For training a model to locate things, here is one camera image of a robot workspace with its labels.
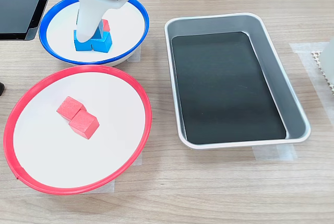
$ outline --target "cube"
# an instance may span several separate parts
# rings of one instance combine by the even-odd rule
[[[98,119],[85,110],[80,110],[69,122],[73,131],[86,139],[92,137],[99,125]]]
[[[102,19],[103,21],[103,32],[110,32],[109,22],[106,19]]]
[[[92,39],[102,39],[102,37],[103,37],[103,21],[101,20]]]
[[[71,121],[80,110],[86,111],[86,108],[82,103],[68,96],[57,109],[57,113],[68,121]]]
[[[91,39],[90,43],[94,49],[94,51],[107,53],[109,52],[112,40],[109,32],[103,32],[103,38],[102,39]]]
[[[92,45],[90,43],[90,40],[83,42],[83,43],[78,41],[77,30],[74,30],[74,45],[77,51],[91,51],[92,50]]]

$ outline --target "black object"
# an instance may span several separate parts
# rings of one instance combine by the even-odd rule
[[[284,139],[286,131],[248,36],[172,40],[187,140],[193,144]]]
[[[5,85],[0,82],[0,96],[2,95],[4,90],[5,90]]]
[[[0,40],[32,40],[48,0],[0,0]]]

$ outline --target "red rim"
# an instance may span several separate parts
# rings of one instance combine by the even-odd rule
[[[136,149],[136,151],[132,154],[132,156],[124,163],[117,171],[112,173],[111,175],[105,177],[102,180],[94,182],[92,184],[81,186],[81,187],[72,187],[72,188],[58,188],[44,185],[35,179],[33,179],[25,170],[21,167],[20,163],[18,162],[15,152],[14,152],[14,144],[13,144],[13,135],[16,122],[26,107],[26,105],[44,88],[49,86],[50,84],[60,80],[64,77],[79,74],[79,73],[89,73],[89,72],[96,72],[96,73],[105,73],[116,76],[127,83],[129,83],[139,94],[145,108],[145,130],[142,135],[141,141]],[[87,191],[91,191],[97,189],[103,185],[114,180],[120,174],[122,174],[126,169],[128,169],[132,163],[137,159],[140,155],[141,151],[143,150],[148,136],[150,134],[152,124],[152,109],[150,105],[149,98],[144,91],[144,88],[136,81],[132,76],[129,74],[118,70],[116,68],[108,67],[108,66],[101,66],[101,65],[83,65],[83,66],[75,66],[71,67],[62,71],[59,71],[55,74],[48,76],[47,78],[41,80],[36,85],[34,85],[31,89],[29,89],[22,98],[17,102],[15,107],[13,108],[12,112],[9,115],[9,118],[6,123],[5,131],[4,131],[4,152],[5,157],[7,159],[8,165],[12,170],[13,174],[17,179],[22,181],[27,186],[38,190],[43,193],[48,194],[57,194],[57,195],[69,195],[69,194],[79,194],[84,193]]]

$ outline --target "blue rim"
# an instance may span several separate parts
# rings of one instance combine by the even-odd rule
[[[95,61],[95,62],[79,62],[79,61],[71,61],[68,60],[66,58],[63,58],[61,56],[59,56],[58,54],[56,54],[51,47],[49,46],[49,43],[47,42],[46,39],[46,31],[47,28],[51,22],[51,20],[54,18],[54,16],[56,16],[57,13],[59,13],[62,9],[64,9],[65,7],[74,4],[76,2],[78,2],[79,0],[62,0],[60,1],[58,4],[56,4],[54,7],[52,7],[44,16],[41,25],[40,25],[40,30],[39,30],[39,36],[40,36],[40,41],[43,45],[43,47],[54,57],[68,62],[68,63],[72,63],[72,64],[76,64],[76,65],[92,65],[92,64],[106,64],[106,63],[110,63],[110,62],[114,62],[117,60],[120,60],[121,58],[124,58],[125,56],[129,55],[131,52],[133,52],[137,47],[140,46],[140,44],[142,44],[142,42],[144,41],[147,33],[148,33],[148,29],[150,27],[150,20],[148,17],[148,13],[146,11],[146,9],[143,7],[143,5],[138,1],[138,0],[129,0],[128,2],[132,5],[134,5],[135,7],[137,7],[137,9],[141,12],[141,14],[144,17],[144,21],[145,21],[145,31],[140,39],[140,41],[133,47],[131,48],[129,51],[114,57],[114,58],[110,58],[108,60],[103,60],[103,61]]]

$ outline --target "wooden table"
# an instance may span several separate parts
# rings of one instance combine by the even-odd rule
[[[60,0],[50,0],[47,9]],[[16,180],[0,147],[0,223],[334,223],[334,131],[289,43],[329,41],[334,0],[139,0],[151,20],[140,63],[117,68],[145,88],[153,109],[143,164],[116,179],[115,192],[44,195]],[[189,150],[178,139],[164,39],[175,17],[251,12],[267,26],[312,124],[294,161],[258,161],[251,148]],[[0,135],[19,98],[69,67],[38,36],[0,42]]]

